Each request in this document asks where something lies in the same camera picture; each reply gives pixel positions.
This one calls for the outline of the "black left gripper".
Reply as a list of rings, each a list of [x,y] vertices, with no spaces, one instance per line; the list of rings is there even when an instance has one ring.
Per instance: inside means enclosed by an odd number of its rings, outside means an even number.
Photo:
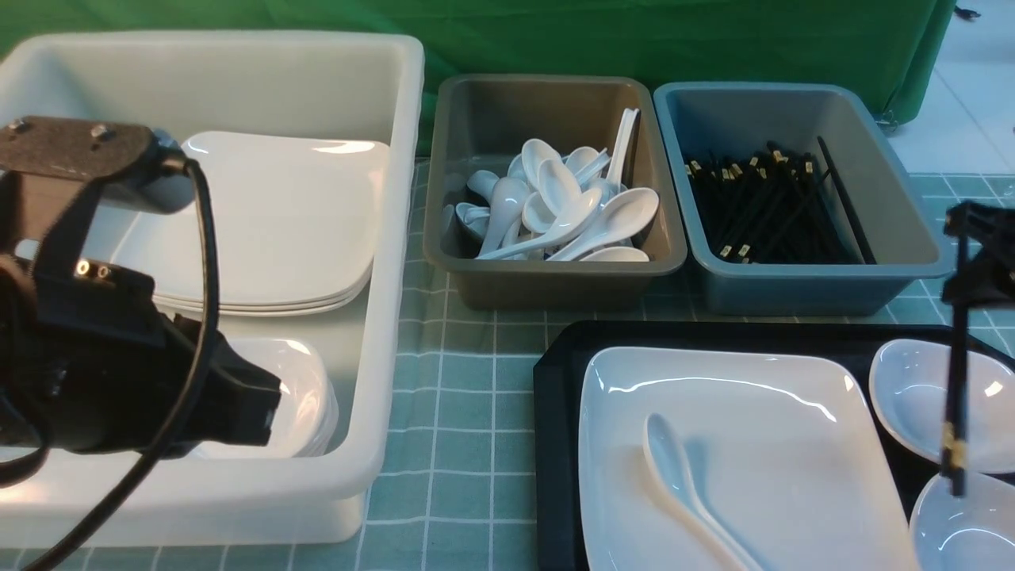
[[[83,256],[99,199],[170,213],[182,171],[104,179],[2,173],[2,445],[41,458],[147,450],[182,395],[167,456],[199,443],[265,446],[280,379],[243,360],[215,324],[170,318],[155,281]]]

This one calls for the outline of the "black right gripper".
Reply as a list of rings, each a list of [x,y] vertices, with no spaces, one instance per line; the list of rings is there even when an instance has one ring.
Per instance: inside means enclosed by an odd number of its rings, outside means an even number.
[[[1014,306],[1014,210],[965,200],[950,207],[944,235],[957,239],[955,271],[944,282],[949,306]]]

